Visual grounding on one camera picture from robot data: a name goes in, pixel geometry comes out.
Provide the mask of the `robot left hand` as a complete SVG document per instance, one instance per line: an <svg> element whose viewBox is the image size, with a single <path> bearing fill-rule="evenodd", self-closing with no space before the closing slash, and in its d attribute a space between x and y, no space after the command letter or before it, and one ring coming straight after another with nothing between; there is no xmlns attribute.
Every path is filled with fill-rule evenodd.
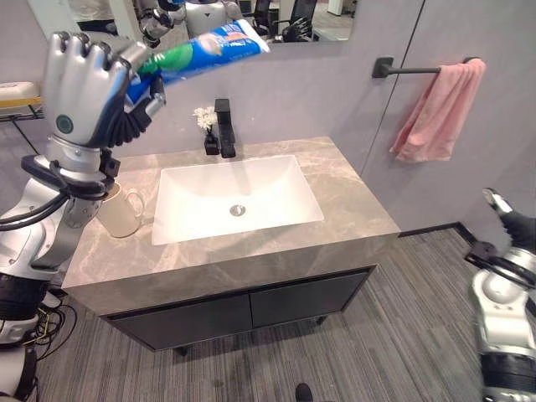
<svg viewBox="0 0 536 402"><path fill-rule="evenodd" d="M150 56L142 42L85 33L55 32L49 39L42 99L45 118L59 139L88 148L112 148L138 138L166 105L160 78L150 95L127 109L127 90Z"/></svg>

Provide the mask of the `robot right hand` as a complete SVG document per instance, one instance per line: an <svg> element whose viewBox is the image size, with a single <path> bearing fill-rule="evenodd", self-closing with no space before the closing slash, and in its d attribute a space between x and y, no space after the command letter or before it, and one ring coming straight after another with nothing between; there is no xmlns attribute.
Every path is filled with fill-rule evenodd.
<svg viewBox="0 0 536 402"><path fill-rule="evenodd" d="M501 220L503 228L510 237L511 246L535 254L535 218L516 211L493 188L484 188L482 194Z"/></svg>

